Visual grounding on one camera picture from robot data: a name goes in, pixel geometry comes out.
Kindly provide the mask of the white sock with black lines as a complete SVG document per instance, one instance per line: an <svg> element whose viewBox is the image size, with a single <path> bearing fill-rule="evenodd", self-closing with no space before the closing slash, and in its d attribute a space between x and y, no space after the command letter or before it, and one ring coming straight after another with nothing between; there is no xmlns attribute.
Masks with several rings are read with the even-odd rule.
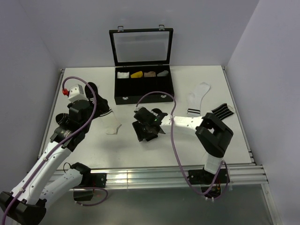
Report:
<svg viewBox="0 0 300 225"><path fill-rule="evenodd" d="M165 131L161 128L162 119L167 113L162 112L158 108L154 108L151 111L145 107L140 108L134 115L135 132L138 141L150 141L158 137L158 134L165 134Z"/></svg>

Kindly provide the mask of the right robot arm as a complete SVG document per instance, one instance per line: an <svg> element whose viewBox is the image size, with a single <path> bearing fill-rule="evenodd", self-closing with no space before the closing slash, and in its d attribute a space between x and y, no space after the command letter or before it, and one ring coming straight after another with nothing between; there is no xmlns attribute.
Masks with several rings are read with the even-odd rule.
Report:
<svg viewBox="0 0 300 225"><path fill-rule="evenodd" d="M145 107L134 111L135 122L132 123L138 141L151 141L159 134L170 134L174 141L174 134L196 136L207 153L207 159L201 170L189 170L187 179L192 185L216 184L217 181L226 182L225 173L221 170L225 152L233 137L233 131L216 115L207 113L203 117L172 116L159 109L152 111Z"/></svg>

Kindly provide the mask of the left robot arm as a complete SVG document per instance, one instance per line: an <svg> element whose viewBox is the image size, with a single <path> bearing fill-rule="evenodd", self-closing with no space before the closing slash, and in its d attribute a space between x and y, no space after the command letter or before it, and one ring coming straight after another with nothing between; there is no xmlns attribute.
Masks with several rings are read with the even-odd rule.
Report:
<svg viewBox="0 0 300 225"><path fill-rule="evenodd" d="M84 140L91 121L109 115L107 100L77 100L68 104L68 113L57 114L59 125L30 172L10 192L1 192L2 224L10 217L22 225L38 225L48 208L72 188L94 189L91 169L74 163L60 178L48 183L58 166Z"/></svg>

